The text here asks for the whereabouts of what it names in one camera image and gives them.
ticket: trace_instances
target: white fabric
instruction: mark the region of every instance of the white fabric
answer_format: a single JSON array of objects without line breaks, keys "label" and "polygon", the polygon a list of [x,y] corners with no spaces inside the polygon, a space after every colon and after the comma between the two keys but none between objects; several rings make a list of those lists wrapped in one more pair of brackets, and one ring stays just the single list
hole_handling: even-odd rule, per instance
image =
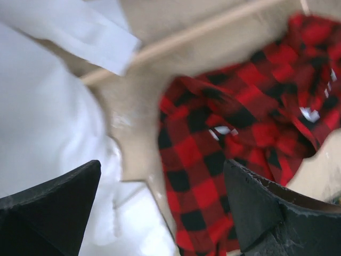
[{"label": "white fabric", "polygon": [[118,1],[0,0],[0,20],[123,75],[140,41],[128,31]]},{"label": "white fabric", "polygon": [[98,103],[51,52],[2,23],[0,38],[0,197],[98,159],[102,175],[85,241],[111,243],[121,153]]},{"label": "white fabric", "polygon": [[120,236],[106,246],[83,243],[79,256],[173,256],[174,240],[146,184],[120,182],[118,191]]}]

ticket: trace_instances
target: buffalo check fabric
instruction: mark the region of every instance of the buffalo check fabric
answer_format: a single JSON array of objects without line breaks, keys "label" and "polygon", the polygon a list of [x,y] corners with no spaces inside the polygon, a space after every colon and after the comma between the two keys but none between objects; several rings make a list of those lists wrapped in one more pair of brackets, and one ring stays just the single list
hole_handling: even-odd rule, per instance
[{"label": "buffalo check fabric", "polygon": [[340,127],[338,76],[340,23],[297,14],[249,61],[173,80],[159,105],[158,145],[181,255],[238,248],[224,161],[286,185]]}]

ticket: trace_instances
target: wooden dowel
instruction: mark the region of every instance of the wooden dowel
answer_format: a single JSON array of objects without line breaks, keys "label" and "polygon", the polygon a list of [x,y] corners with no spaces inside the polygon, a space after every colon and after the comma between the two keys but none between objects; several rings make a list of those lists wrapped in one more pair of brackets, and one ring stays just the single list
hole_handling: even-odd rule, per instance
[{"label": "wooden dowel", "polygon": [[301,2],[301,6],[302,6],[302,10],[303,10],[304,14],[309,15],[310,14],[310,10],[309,10],[309,6],[308,6],[307,0],[300,0],[300,2]]},{"label": "wooden dowel", "polygon": [[[174,35],[166,37],[156,43],[144,47],[135,56],[132,66],[140,65],[156,58],[163,57],[169,52],[172,52],[186,43],[192,42],[195,39],[219,28],[228,25],[238,19],[246,17],[250,14],[257,13],[274,4],[284,2],[286,0],[257,0],[250,3],[245,3],[237,6],[227,12],[220,14],[216,17],[200,22],[188,29],[184,29]],[[113,75],[110,71],[103,68],[98,68],[92,72],[81,76],[80,79],[89,87],[96,86],[96,83]]]}]

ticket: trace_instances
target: flannel shirt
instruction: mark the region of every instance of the flannel shirt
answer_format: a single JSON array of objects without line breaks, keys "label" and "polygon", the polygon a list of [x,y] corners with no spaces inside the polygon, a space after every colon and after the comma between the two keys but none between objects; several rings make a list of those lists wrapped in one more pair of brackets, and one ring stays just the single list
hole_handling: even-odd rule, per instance
[{"label": "flannel shirt", "polygon": [[173,80],[159,104],[158,146],[181,255],[239,246],[227,158],[285,186],[340,127],[340,64],[340,23],[296,14],[249,61]]}]

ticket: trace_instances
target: beige surface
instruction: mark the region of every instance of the beige surface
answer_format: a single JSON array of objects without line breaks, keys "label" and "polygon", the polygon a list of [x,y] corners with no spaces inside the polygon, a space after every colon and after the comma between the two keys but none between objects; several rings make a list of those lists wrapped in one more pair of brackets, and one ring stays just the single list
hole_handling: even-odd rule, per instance
[{"label": "beige surface", "polygon": [[[144,44],[190,26],[242,0],[123,0],[134,33]],[[341,1],[309,0],[313,11],[341,18]],[[124,178],[147,180],[170,228],[172,217],[164,195],[163,175],[157,151],[157,103],[170,79],[177,74],[193,75],[245,59],[253,50],[286,30],[287,17],[299,10],[289,0],[189,44],[151,65],[129,70],[126,77],[103,82],[94,93],[108,118],[108,129],[123,151]],[[53,47],[77,75],[94,67]],[[341,133],[335,132],[322,150],[307,159],[289,187],[305,195],[325,199],[341,190]]]},{"label": "beige surface", "polygon": [[[130,67],[147,65],[153,63],[162,57],[174,53],[176,50],[185,45],[196,42],[202,37],[214,31],[222,29],[227,25],[247,18],[255,13],[262,12],[271,6],[277,5],[287,0],[257,0],[247,3],[238,4],[236,7],[228,8],[226,11],[207,18],[203,21],[195,22],[178,32],[174,32],[154,43],[148,44],[139,50],[130,63]],[[309,13],[306,0],[301,0],[304,13]],[[81,76],[83,83],[90,88],[99,86],[104,79],[110,78],[114,74],[104,68],[97,68],[89,73]]]}]

